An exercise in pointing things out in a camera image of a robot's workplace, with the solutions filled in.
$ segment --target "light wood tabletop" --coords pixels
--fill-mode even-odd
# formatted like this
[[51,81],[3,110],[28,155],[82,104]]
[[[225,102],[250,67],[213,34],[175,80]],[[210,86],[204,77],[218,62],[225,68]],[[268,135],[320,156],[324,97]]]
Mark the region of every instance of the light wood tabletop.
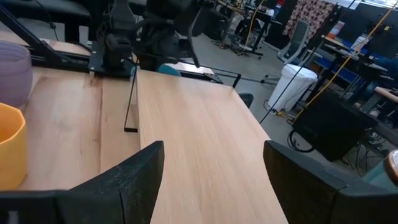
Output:
[[287,223],[269,182],[269,136],[230,86],[137,74],[141,147],[165,144],[152,223]]
[[34,80],[20,189],[72,188],[163,140],[152,223],[287,223],[262,160],[269,136],[230,86],[139,70],[134,134],[123,131],[130,82],[47,68],[35,68]]
[[[0,39],[26,44],[10,32],[0,32]],[[45,41],[55,50],[90,54],[78,45]],[[30,99],[21,108],[29,167],[19,189],[70,189],[138,152],[139,135],[123,131],[130,88],[129,81],[34,68]]]

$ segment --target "orange object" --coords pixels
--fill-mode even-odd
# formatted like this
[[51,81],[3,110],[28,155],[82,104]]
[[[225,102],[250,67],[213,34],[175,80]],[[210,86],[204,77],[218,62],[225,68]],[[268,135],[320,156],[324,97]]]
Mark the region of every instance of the orange object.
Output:
[[21,111],[0,103],[0,190],[22,183],[27,173],[26,123]]

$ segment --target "black metal rod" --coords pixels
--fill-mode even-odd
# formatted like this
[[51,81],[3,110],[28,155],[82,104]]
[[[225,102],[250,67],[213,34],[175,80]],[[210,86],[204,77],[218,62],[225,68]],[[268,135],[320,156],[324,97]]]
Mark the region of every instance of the black metal rod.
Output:
[[129,97],[129,104],[127,105],[126,119],[124,119],[124,127],[123,127],[123,129],[124,129],[124,132],[127,132],[127,133],[137,133],[137,132],[138,132],[138,129],[137,129],[137,128],[127,128],[127,127],[126,127],[126,125],[127,125],[127,118],[128,118],[128,116],[129,116],[131,98],[132,98],[132,90],[133,90],[133,88],[134,88],[134,84],[135,84],[135,82],[136,82],[136,78],[137,78],[137,67],[136,67],[136,69],[135,69],[135,71],[134,71],[134,76],[133,76],[133,78],[132,78],[132,85],[131,85],[131,91],[130,91],[130,97]]
[[238,84],[239,80],[241,79],[242,75],[239,74],[236,78],[235,78],[235,82],[232,84],[232,87],[235,88],[236,85]]

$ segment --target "teal object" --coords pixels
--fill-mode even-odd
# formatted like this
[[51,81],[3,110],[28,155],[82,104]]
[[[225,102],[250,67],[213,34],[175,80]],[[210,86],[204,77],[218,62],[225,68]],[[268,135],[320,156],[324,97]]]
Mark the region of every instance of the teal object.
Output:
[[384,169],[384,160],[362,177],[362,180],[369,184],[390,190],[391,192],[398,191],[397,186],[393,183]]
[[181,73],[179,71],[168,65],[161,65],[156,72],[181,77]]

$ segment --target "white bin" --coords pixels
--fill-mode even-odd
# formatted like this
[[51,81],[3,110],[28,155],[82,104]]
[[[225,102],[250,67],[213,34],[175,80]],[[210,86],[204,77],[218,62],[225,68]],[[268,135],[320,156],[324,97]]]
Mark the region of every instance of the white bin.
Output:
[[[299,69],[299,66],[292,64],[287,64],[283,67],[282,77],[278,81],[278,84],[276,85],[275,90],[272,92],[271,98],[268,101],[269,108],[274,105],[280,94],[283,92],[287,84],[291,81]],[[300,96],[308,88],[308,86],[317,80],[318,76],[315,72],[307,68],[302,68],[289,87],[287,87],[284,94],[278,100],[274,106],[274,110],[280,111],[281,109],[285,109],[286,112],[289,112],[293,108],[294,104],[296,104],[296,102],[299,100]]]

